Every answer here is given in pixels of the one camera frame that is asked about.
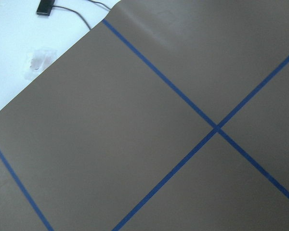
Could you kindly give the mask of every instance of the black cable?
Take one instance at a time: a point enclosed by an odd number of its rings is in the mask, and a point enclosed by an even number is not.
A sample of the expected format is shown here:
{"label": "black cable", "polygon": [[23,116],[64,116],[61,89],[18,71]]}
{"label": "black cable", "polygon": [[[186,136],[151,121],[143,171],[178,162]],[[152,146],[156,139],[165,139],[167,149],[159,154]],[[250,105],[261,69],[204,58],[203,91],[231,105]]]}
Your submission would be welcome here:
{"label": "black cable", "polygon": [[96,3],[96,4],[101,4],[101,5],[105,6],[107,9],[111,10],[110,7],[108,7],[107,5],[105,5],[105,4],[102,3],[102,2],[99,2],[99,1],[93,1],[93,0],[88,0],[88,1],[93,2],[93,3]]}
{"label": "black cable", "polygon": [[63,7],[63,6],[55,6],[55,5],[54,5],[53,7],[62,8],[62,9],[66,9],[66,10],[68,10],[68,11],[74,12],[75,14],[77,14],[77,15],[83,20],[83,22],[87,25],[87,27],[89,28],[89,30],[91,30],[91,27],[90,27],[89,23],[88,23],[88,22],[84,19],[84,17],[82,17],[82,15],[81,15],[80,13],[78,13],[77,11],[74,11],[74,10],[72,10],[72,9],[70,9],[70,8]]}

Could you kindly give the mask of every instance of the white table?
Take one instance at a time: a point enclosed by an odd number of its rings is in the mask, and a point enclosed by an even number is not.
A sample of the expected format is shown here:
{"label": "white table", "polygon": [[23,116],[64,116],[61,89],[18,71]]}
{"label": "white table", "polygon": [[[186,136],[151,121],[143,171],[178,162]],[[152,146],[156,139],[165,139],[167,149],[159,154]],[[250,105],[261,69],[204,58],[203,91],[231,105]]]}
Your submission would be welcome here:
{"label": "white table", "polygon": [[[113,7],[119,0],[100,0]],[[60,57],[87,32],[73,12],[53,8],[51,15],[36,15],[39,0],[0,0],[0,110],[34,78],[25,78],[28,55],[50,48]],[[96,26],[107,14],[103,7],[87,0],[56,0],[55,5],[78,11]]]}

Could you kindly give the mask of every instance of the gray surface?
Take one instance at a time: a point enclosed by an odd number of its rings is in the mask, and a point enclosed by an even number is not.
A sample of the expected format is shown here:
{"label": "gray surface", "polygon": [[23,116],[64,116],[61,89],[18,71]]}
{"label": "gray surface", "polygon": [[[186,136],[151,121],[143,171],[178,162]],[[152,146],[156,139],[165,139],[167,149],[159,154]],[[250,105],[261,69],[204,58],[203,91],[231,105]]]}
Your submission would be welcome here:
{"label": "gray surface", "polygon": [[[123,0],[107,20],[215,122],[289,54],[289,1]],[[0,148],[55,230],[110,230],[210,129],[99,24],[0,112]],[[289,67],[225,130],[289,189]],[[7,177],[0,230],[45,230]],[[289,200],[216,135],[124,229],[289,230]]]}

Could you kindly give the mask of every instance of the blue tape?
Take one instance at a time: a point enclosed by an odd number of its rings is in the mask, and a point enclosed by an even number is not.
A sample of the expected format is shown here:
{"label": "blue tape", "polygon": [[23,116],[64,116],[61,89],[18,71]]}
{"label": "blue tape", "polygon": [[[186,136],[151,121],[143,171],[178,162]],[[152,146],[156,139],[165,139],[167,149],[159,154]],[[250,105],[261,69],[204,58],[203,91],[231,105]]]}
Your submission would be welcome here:
{"label": "blue tape", "polygon": [[167,183],[167,181],[203,146],[210,138],[218,132],[228,141],[242,156],[244,156],[261,174],[263,174],[274,186],[276,186],[288,199],[289,191],[274,179],[260,164],[258,164],[247,152],[245,152],[233,139],[231,139],[221,128],[249,101],[255,96],[278,72],[288,63],[289,56],[271,72],[250,94],[248,94],[218,125],[216,125],[200,108],[198,108],[181,90],[179,90],[163,73],[161,73],[140,51],[138,51],[126,38],[123,37],[107,20],[103,23],[127,46],[129,47],[148,67],[150,67],[171,89],[173,89],[194,111],[196,111],[213,130],[182,160],[173,170],[168,173],[113,229],[120,230],[132,216],[147,203],[157,191]]}
{"label": "blue tape", "polygon": [[32,199],[32,197],[30,196],[29,192],[27,191],[27,189],[24,187],[24,185],[22,184],[22,182],[20,181],[20,179],[18,178],[18,176],[16,175],[15,171],[12,169],[11,165],[9,164],[9,162],[7,161],[7,159],[4,157],[3,153],[0,150],[0,159],[3,162],[3,164],[5,165],[5,167],[8,169],[10,175],[12,176],[12,178],[14,179],[14,181],[16,182],[17,186],[20,188],[21,192],[24,194],[24,196],[26,197],[26,199],[29,201],[30,205],[32,206],[32,208],[34,209],[34,211],[37,213],[38,217],[41,219],[41,221],[43,222],[43,224],[45,225],[45,227],[47,228],[48,231],[53,231],[52,226],[50,225],[50,223],[48,222],[48,220],[45,218],[45,216],[43,215],[43,213],[41,212],[41,210],[39,209],[39,207],[37,206],[37,204],[34,202],[34,200]]}
{"label": "blue tape", "polygon": [[112,231],[120,230],[126,222],[154,196],[214,135],[216,129],[210,131],[119,223]]}

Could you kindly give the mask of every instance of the black connector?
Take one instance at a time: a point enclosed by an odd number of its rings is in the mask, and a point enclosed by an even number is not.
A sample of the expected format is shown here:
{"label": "black connector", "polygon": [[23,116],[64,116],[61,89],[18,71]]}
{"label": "black connector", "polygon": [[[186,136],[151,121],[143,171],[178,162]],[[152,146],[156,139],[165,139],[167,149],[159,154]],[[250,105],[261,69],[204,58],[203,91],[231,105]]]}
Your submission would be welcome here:
{"label": "black connector", "polygon": [[40,0],[37,14],[49,16],[52,11],[54,0]]}

